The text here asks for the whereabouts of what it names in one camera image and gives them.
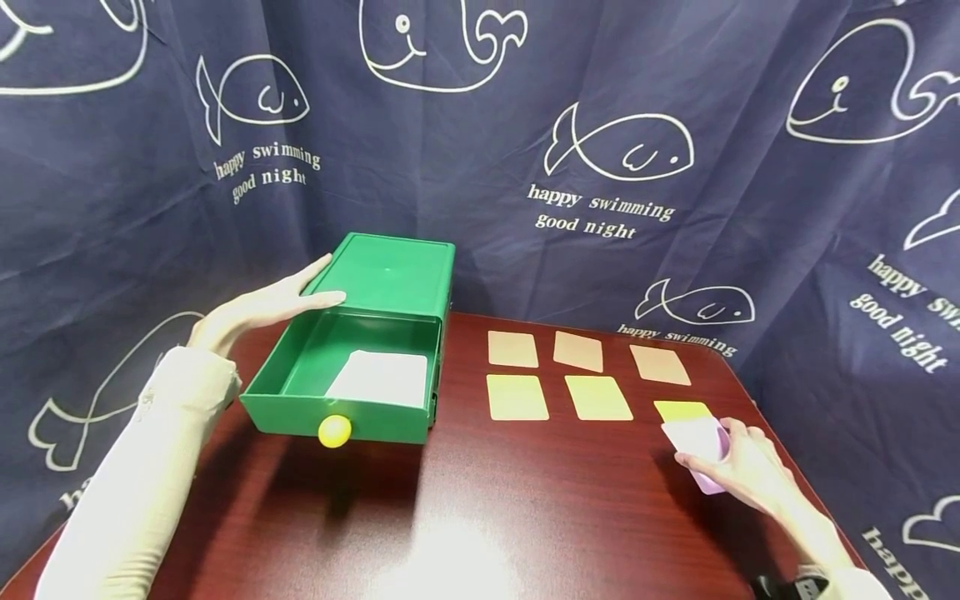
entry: navy curtain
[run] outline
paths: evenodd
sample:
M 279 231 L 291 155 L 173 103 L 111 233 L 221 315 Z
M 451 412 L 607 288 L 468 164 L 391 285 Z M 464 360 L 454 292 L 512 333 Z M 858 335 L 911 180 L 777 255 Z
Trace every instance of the navy curtain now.
M 205 310 L 356 230 L 457 244 L 459 310 L 714 348 L 950 597 L 956 3 L 0 4 L 0 581 Z

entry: hand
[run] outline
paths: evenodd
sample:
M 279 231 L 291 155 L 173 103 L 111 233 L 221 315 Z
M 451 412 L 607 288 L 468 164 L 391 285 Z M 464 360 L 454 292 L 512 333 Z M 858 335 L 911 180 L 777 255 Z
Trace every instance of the hand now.
M 678 453 L 677 462 L 703 473 L 741 502 L 768 516 L 779 516 L 805 498 L 793 473 L 783 466 L 774 443 L 759 427 L 736 419 L 722 419 L 730 431 L 730 452 L 719 463 Z
M 330 264 L 330 260 L 331 256 L 327 254 L 299 273 L 218 306 L 194 325 L 187 345 L 227 356 L 237 338 L 249 329 L 280 323 L 308 310 L 342 303 L 347 299 L 344 292 L 300 295 L 303 288 Z

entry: white sleeve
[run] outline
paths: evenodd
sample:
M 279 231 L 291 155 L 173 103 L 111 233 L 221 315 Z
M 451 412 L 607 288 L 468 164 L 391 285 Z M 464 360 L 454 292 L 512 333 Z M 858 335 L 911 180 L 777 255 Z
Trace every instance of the white sleeve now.
M 63 528 L 35 600 L 143 600 L 180 522 L 200 451 L 239 386 L 236 365 L 173 348 Z
M 883 584 L 862 568 L 822 569 L 801 566 L 801 577 L 818 575 L 829 583 L 819 600 L 893 600 Z

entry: yellow card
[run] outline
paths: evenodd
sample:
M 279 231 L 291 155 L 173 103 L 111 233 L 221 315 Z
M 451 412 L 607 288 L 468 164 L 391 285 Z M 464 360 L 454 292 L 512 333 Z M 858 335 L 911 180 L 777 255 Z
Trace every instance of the yellow card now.
M 562 365 L 603 372 L 603 344 L 600 340 L 558 331 L 553 344 L 553 360 Z
M 536 375 L 487 375 L 487 393 L 493 420 L 550 419 Z
M 630 352 L 634 355 L 636 369 L 644 379 L 690 385 L 690 376 L 686 374 L 677 352 L 646 346 L 630 346 Z
M 567 375 L 566 387 L 580 420 L 633 420 L 627 398 L 613 377 Z
M 656 400 L 654 406 L 663 422 L 672 420 L 696 420 L 712 417 L 713 414 L 703 402 L 681 402 L 679 400 Z
M 537 342 L 529 333 L 487 332 L 487 357 L 491 365 L 536 369 Z

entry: green drawer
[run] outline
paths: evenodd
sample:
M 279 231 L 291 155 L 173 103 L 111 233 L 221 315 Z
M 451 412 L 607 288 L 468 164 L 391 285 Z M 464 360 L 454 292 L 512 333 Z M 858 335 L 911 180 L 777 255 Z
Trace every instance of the green drawer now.
M 303 291 L 343 290 L 347 301 L 290 322 L 240 396 L 256 428 L 317 437 L 324 420 L 340 416 L 352 440 L 424 444 L 436 418 L 453 256 L 452 244 L 348 235 Z M 355 350 L 425 356 L 422 405 L 327 396 Z

